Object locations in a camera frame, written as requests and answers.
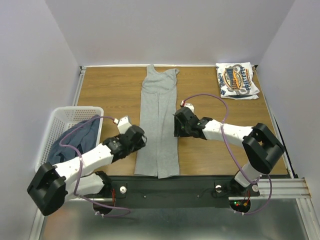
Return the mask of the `grey tank top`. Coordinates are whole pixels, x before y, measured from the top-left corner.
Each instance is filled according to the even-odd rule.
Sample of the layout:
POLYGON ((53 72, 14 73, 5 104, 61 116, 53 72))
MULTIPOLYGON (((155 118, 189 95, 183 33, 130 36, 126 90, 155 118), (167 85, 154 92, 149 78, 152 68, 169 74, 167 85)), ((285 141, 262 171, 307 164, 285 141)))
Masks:
POLYGON ((146 67, 139 126, 147 142, 137 152, 135 175, 164 179, 180 174, 178 139, 174 136, 178 73, 176 68, 158 72, 152 64, 146 67))

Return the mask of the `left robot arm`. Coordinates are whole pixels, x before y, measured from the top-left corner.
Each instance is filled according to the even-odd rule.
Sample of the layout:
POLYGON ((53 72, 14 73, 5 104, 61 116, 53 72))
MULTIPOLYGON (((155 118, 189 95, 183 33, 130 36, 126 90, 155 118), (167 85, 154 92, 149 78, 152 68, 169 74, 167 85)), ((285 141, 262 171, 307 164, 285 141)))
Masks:
POLYGON ((106 197, 111 193, 111 184, 104 176, 92 172, 145 147, 144 137, 145 131, 132 125, 125 133, 107 138, 81 157, 55 165, 46 162, 36 171, 27 193, 44 216, 53 214, 77 196, 106 197))

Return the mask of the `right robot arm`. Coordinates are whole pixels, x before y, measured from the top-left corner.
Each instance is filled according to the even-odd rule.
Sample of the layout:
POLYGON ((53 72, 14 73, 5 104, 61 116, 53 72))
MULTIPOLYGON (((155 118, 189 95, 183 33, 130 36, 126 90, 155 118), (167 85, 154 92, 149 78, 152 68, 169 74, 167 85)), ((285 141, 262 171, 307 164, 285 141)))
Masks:
POLYGON ((268 175, 285 152, 284 146, 267 125, 237 126, 210 117, 199 119, 190 107, 183 106, 174 114, 174 136, 193 137, 224 142, 242 147, 248 162, 241 166, 230 181, 231 192, 242 195, 261 175, 268 175))

